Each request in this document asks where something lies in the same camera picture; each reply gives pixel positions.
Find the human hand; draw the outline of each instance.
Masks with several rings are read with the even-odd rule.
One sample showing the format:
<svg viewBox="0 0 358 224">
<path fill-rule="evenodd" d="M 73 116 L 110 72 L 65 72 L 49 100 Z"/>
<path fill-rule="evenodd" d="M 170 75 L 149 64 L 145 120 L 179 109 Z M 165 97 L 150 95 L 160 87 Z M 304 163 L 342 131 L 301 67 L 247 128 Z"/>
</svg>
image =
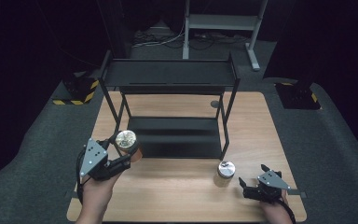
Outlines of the human hand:
<svg viewBox="0 0 358 224">
<path fill-rule="evenodd" d="M 282 199 L 287 204 L 286 190 L 282 190 Z M 292 220 L 286 210 L 278 203 L 264 203 L 260 202 L 261 209 L 263 209 L 266 219 L 271 224 L 292 224 Z"/>
<path fill-rule="evenodd" d="M 83 177 L 83 207 L 76 221 L 80 223 L 102 223 L 107 205 L 112 198 L 113 186 L 121 173 L 108 180 L 97 181 L 88 175 Z"/>
</svg>

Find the cylindrical container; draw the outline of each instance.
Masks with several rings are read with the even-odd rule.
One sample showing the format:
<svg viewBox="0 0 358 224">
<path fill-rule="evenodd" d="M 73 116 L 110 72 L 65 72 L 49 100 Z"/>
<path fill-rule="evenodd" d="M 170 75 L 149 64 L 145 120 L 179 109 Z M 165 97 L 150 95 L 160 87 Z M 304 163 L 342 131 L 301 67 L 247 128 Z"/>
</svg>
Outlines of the cylindrical container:
<svg viewBox="0 0 358 224">
<path fill-rule="evenodd" d="M 235 165 L 231 161 L 221 161 L 213 177 L 214 184 L 219 188 L 227 187 L 235 174 Z"/>
<path fill-rule="evenodd" d="M 126 154 L 131 153 L 131 162 L 136 162 L 143 157 L 141 145 L 136 140 L 136 135 L 133 131 L 120 132 L 115 140 L 118 149 Z"/>
</svg>

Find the yellow and black hazard tape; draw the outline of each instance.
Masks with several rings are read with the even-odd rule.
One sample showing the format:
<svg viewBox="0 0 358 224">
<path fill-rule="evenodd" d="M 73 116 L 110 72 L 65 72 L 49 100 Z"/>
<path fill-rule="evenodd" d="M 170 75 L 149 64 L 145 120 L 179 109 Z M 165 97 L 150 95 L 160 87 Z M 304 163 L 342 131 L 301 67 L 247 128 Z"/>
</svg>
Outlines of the yellow and black hazard tape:
<svg viewBox="0 0 358 224">
<path fill-rule="evenodd" d="M 55 105 L 86 105 L 91 101 L 92 97 L 94 96 L 94 92 L 97 89 L 98 84 L 99 84 L 98 80 L 95 80 L 91 84 L 91 87 L 89 88 L 89 94 L 86 96 L 86 98 L 84 100 L 53 99 L 53 104 L 55 104 Z"/>
</svg>

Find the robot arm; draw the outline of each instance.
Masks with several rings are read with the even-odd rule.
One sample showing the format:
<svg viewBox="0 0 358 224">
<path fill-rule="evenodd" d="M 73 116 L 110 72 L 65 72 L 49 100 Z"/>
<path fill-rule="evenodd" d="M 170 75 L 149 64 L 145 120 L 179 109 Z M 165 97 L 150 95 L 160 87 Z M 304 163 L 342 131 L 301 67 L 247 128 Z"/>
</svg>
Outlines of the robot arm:
<svg viewBox="0 0 358 224">
<path fill-rule="evenodd" d="M 286 210 L 293 223 L 296 223 L 295 215 L 290 207 L 283 201 L 282 189 L 291 189 L 283 180 L 281 172 L 274 172 L 266 165 L 262 164 L 261 169 L 264 174 L 257 177 L 259 184 L 255 187 L 247 187 L 246 183 L 240 178 L 240 185 L 243 188 L 243 197 L 265 203 L 278 203 Z"/>
<path fill-rule="evenodd" d="M 108 160 L 107 149 L 111 141 L 95 141 L 89 139 L 83 150 L 77 158 L 76 164 L 76 180 L 77 180 L 77 196 L 83 203 L 83 185 L 80 178 L 89 175 L 98 181 L 108 180 L 111 177 L 131 168 L 131 154 L 121 155 L 115 160 Z"/>
</svg>

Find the shelf tier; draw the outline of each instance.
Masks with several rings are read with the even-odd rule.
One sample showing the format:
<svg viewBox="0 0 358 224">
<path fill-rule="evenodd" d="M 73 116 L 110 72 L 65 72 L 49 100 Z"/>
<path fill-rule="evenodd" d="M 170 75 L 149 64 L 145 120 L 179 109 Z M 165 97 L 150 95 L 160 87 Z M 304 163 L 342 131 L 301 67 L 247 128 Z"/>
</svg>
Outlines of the shelf tier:
<svg viewBox="0 0 358 224">
<path fill-rule="evenodd" d="M 111 62 L 106 87 L 233 87 L 237 79 L 229 60 L 122 60 Z"/>
<path fill-rule="evenodd" d="M 132 117 L 145 158 L 219 159 L 222 153 L 217 119 Z"/>
<path fill-rule="evenodd" d="M 257 16 L 189 15 L 190 29 L 249 30 L 253 31 Z"/>
</svg>

